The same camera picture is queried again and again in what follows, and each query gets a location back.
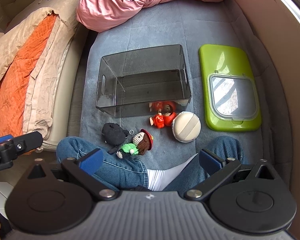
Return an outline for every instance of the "blue gripper pad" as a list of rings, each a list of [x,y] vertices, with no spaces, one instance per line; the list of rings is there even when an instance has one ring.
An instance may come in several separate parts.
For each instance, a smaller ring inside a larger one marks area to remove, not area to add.
[[[78,159],[78,166],[80,169],[88,173],[89,175],[94,174],[103,164],[104,150],[95,149],[89,152],[87,155]]]
[[[7,140],[13,139],[11,134],[0,137],[0,143],[5,142]]]
[[[210,176],[222,168],[222,163],[204,150],[199,152],[199,163]]]

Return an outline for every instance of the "beige blanket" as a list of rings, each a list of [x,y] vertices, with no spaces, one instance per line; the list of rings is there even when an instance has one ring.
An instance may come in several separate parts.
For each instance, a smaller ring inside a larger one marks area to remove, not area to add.
[[[31,72],[26,92],[23,133],[39,131],[49,136],[58,79],[65,60],[63,57],[78,25],[76,7],[79,0],[42,1],[36,11],[0,38],[0,80],[3,78],[18,50],[33,30],[52,11],[59,17],[55,22],[47,45]]]

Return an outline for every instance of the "gray carpet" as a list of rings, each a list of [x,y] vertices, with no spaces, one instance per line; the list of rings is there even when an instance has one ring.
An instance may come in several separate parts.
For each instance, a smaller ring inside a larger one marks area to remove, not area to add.
[[[202,129],[190,143],[177,142],[169,128],[149,125],[147,116],[112,118],[96,109],[96,90],[102,56],[153,46],[181,44],[186,57],[193,98],[188,111],[200,118]],[[203,44],[220,44],[242,48],[248,54],[256,78],[262,127],[255,132],[225,133],[209,129],[205,123],[202,79],[198,50]],[[107,147],[101,136],[106,122],[123,128],[148,130],[154,136],[154,147],[139,158],[150,169],[168,169],[186,161],[211,139],[220,135],[237,138],[249,163],[260,158],[272,161],[289,183],[292,159],[290,123],[284,93],[271,59],[254,36],[242,11],[233,0],[204,3],[176,0],[142,9],[132,19],[109,31],[99,33],[91,47],[84,86],[80,136]]]

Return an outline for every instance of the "blue jeans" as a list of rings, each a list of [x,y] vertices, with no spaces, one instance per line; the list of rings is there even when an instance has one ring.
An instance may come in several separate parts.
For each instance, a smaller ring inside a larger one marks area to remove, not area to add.
[[[58,144],[57,160],[61,162],[68,157],[79,159],[95,148],[100,147],[79,137],[66,137]],[[245,163],[242,146],[237,139],[232,137],[217,137],[207,145],[206,149],[223,159],[233,157]],[[133,157],[119,159],[115,154],[110,155],[106,151],[103,164],[93,177],[115,191],[134,188],[138,185],[147,188],[149,184],[147,170],[142,161]],[[208,174],[199,164],[199,155],[196,155],[164,190],[177,191],[183,195],[207,177]]]

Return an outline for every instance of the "orange blanket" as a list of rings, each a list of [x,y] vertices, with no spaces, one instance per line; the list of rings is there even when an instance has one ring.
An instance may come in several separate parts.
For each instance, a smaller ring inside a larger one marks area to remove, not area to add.
[[[0,136],[22,134],[30,74],[46,47],[56,18],[57,15],[51,14],[39,23],[0,81]]]

